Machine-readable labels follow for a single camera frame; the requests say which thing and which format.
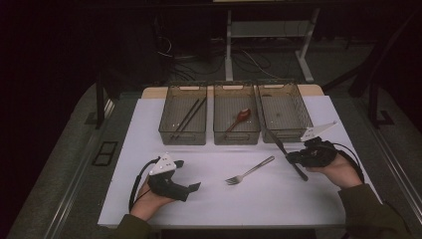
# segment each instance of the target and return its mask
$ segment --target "handheld controller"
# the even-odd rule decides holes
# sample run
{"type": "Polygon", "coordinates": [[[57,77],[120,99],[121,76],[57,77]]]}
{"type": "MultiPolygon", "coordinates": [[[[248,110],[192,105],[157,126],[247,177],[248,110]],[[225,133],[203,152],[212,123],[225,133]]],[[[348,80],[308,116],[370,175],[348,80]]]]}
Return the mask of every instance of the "handheld controller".
{"type": "Polygon", "coordinates": [[[315,137],[305,141],[305,149],[289,152],[286,159],[289,163],[299,163],[303,167],[325,167],[332,163],[339,153],[357,172],[360,180],[364,182],[363,172],[360,166],[347,153],[337,150],[330,141],[322,141],[320,137],[315,137]]]}

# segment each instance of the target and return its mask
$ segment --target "white table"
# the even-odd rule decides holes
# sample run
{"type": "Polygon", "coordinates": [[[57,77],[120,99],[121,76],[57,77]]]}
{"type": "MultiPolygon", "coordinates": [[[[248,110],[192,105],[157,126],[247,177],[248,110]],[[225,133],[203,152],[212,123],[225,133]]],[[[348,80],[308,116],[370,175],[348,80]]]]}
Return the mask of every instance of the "white table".
{"type": "MultiPolygon", "coordinates": [[[[304,97],[304,101],[314,125],[338,122],[321,135],[322,139],[344,144],[354,151],[330,98],[304,97]]],[[[201,186],[186,202],[176,201],[161,208],[149,221],[156,229],[316,228],[344,224],[338,188],[319,173],[307,172],[310,180],[302,181],[275,144],[263,143],[260,137],[257,145],[215,145],[210,95],[205,145],[164,145],[158,133],[163,106],[164,99],[138,100],[99,225],[112,228],[120,222],[127,213],[136,176],[147,162],[166,152],[174,160],[185,162],[172,177],[175,183],[188,186],[201,182],[201,186]],[[225,179],[244,173],[270,155],[276,159],[240,184],[225,183],[225,179]]],[[[287,151],[304,148],[302,143],[286,143],[285,147],[287,151]]],[[[372,186],[364,168],[363,172],[372,186]]]]}

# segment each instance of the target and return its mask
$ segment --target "cable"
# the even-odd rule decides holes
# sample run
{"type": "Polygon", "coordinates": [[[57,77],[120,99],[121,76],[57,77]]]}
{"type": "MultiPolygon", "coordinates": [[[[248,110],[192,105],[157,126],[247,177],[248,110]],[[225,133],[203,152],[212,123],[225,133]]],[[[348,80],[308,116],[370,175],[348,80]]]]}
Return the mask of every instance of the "cable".
{"type": "Polygon", "coordinates": [[[251,57],[251,55],[249,55],[247,52],[245,52],[244,50],[241,50],[242,52],[244,52],[254,63],[255,63],[255,65],[264,73],[264,74],[266,74],[266,75],[268,75],[268,76],[270,76],[270,77],[273,77],[273,78],[276,78],[276,79],[281,79],[280,77],[278,77],[278,76],[274,76],[274,75],[272,75],[272,74],[270,74],[270,73],[268,73],[268,72],[266,72],[266,71],[264,71],[264,69],[262,69],[259,65],[258,65],[258,63],[251,57]]]}
{"type": "Polygon", "coordinates": [[[129,199],[129,205],[128,205],[128,208],[129,208],[129,211],[131,210],[131,208],[133,207],[133,204],[136,202],[136,200],[137,199],[139,199],[141,196],[143,196],[144,194],[142,194],[142,195],[140,195],[140,197],[138,197],[136,200],[134,200],[134,197],[135,197],[135,195],[136,195],[136,191],[137,191],[137,187],[139,186],[139,182],[140,182],[140,180],[142,179],[142,175],[143,175],[143,172],[151,165],[151,164],[153,164],[153,163],[157,163],[158,162],[158,160],[160,159],[161,157],[158,157],[157,159],[154,159],[154,160],[151,160],[150,162],[148,162],[144,167],[143,167],[143,169],[140,171],[140,173],[139,173],[139,175],[136,177],[136,180],[134,181],[134,184],[133,184],[133,188],[132,188],[132,191],[131,191],[131,194],[130,194],[130,199],[129,199]]]}

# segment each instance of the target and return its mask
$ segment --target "silver fork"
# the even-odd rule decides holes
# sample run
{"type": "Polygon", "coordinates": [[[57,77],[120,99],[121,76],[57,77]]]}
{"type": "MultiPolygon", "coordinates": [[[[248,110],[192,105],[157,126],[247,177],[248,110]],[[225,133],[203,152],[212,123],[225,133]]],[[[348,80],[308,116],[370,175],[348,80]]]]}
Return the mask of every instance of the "silver fork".
{"type": "Polygon", "coordinates": [[[260,164],[258,164],[258,165],[256,165],[256,166],[254,166],[254,167],[253,167],[253,168],[251,168],[249,171],[245,172],[244,174],[242,174],[242,175],[237,175],[237,176],[234,176],[234,177],[231,177],[231,178],[227,179],[227,180],[226,180],[226,182],[227,182],[227,184],[229,184],[229,185],[238,184],[239,182],[241,182],[241,181],[242,181],[242,179],[243,179],[246,175],[248,175],[249,173],[251,173],[251,172],[253,172],[253,171],[257,170],[258,168],[260,168],[260,167],[264,166],[265,164],[267,164],[267,163],[269,163],[269,162],[271,162],[271,161],[273,161],[273,160],[274,160],[274,157],[273,157],[273,156],[270,156],[269,158],[267,158],[267,159],[265,159],[264,161],[262,161],[260,164]]]}

